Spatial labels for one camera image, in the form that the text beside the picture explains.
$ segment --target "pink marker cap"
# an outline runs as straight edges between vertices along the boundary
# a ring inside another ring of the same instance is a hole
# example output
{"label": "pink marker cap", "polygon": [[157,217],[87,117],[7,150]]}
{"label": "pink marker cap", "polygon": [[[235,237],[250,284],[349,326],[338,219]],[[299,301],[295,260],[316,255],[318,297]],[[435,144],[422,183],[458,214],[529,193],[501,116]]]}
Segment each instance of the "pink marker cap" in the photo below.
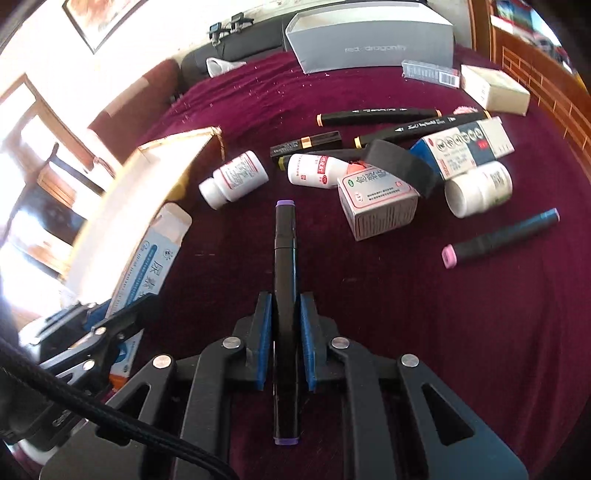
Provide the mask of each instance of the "pink marker cap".
{"label": "pink marker cap", "polygon": [[451,245],[448,245],[441,251],[441,258],[443,259],[445,268],[453,268],[457,264],[456,252]]}

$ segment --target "picture frame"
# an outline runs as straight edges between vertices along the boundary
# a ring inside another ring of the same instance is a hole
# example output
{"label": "picture frame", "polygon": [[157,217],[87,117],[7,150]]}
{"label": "picture frame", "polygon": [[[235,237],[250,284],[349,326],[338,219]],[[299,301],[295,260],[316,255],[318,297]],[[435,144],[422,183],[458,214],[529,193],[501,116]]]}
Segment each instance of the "picture frame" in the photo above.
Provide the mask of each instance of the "picture frame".
{"label": "picture frame", "polygon": [[94,55],[147,0],[66,0],[61,6]]}

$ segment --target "small gray box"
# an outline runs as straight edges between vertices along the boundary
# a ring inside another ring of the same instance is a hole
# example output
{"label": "small gray box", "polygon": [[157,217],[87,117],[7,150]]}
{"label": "small gray box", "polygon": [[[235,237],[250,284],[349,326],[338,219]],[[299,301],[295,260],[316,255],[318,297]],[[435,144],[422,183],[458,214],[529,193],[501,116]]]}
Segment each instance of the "small gray box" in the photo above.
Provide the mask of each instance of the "small gray box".
{"label": "small gray box", "polygon": [[448,69],[422,61],[404,60],[402,62],[402,76],[409,79],[437,83],[438,85],[450,88],[460,87],[459,70]]}
{"label": "small gray box", "polygon": [[451,67],[453,27],[423,4],[364,2],[299,12],[285,34],[304,73],[400,66],[405,59]]}

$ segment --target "purple cloth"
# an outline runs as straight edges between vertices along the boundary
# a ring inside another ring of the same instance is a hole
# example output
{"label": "purple cloth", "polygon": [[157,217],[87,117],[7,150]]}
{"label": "purple cloth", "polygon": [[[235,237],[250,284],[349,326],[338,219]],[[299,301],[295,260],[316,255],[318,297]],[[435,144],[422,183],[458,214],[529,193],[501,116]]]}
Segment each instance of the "purple cloth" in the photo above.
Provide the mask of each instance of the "purple cloth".
{"label": "purple cloth", "polygon": [[[491,66],[456,50],[456,63]],[[413,222],[356,243],[336,191],[291,185],[269,148],[330,131],[316,115],[356,108],[477,106],[462,90],[404,79],[399,67],[305,75],[281,53],[195,85],[145,137],[220,125],[228,158],[253,150],[269,182],[220,211],[199,202],[162,297],[168,312],[142,341],[140,362],[183,358],[230,335],[273,285],[274,207],[297,205],[300,291],[373,353],[414,353],[520,456],[532,474],[557,452],[591,393],[591,189],[552,120],[532,103],[501,114],[515,152],[502,159],[513,198],[457,219],[443,191]],[[342,127],[345,146],[376,126]],[[441,249],[556,207],[558,225],[446,270]],[[234,403],[232,465],[243,479],[339,478],[339,402],[310,395],[301,439],[279,447],[265,394]]]}

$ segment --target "red logo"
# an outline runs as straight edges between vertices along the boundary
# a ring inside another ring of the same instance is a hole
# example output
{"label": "red logo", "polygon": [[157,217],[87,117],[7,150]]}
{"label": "red logo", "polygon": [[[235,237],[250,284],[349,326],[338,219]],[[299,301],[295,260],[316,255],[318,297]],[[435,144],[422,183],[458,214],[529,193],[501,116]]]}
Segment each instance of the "red logo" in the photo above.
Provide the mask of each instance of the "red logo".
{"label": "red logo", "polygon": [[329,158],[325,157],[324,155],[320,157],[318,161],[318,173],[324,174],[326,172],[326,161],[328,159]]}

